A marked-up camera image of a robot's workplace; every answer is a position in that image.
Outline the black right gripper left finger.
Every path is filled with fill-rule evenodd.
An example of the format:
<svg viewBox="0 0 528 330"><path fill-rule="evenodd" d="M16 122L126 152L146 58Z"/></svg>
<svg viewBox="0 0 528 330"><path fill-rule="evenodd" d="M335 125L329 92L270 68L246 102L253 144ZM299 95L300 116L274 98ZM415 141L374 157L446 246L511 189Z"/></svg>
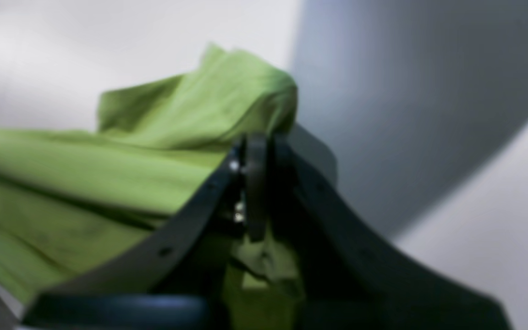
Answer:
<svg viewBox="0 0 528 330"><path fill-rule="evenodd" d="M187 204L135 247L44 291L23 330L228 330L216 280L233 242L266 234L268 141L237 142Z"/></svg>

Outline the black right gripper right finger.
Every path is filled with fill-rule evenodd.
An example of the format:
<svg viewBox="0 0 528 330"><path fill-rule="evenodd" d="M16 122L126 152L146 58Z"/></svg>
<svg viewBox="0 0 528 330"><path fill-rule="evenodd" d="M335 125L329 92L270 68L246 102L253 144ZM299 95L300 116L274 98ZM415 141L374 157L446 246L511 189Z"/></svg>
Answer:
<svg viewBox="0 0 528 330"><path fill-rule="evenodd" d="M298 330L509 330L494 299L437 274L377 235L287 138L271 139L275 232L296 252Z"/></svg>

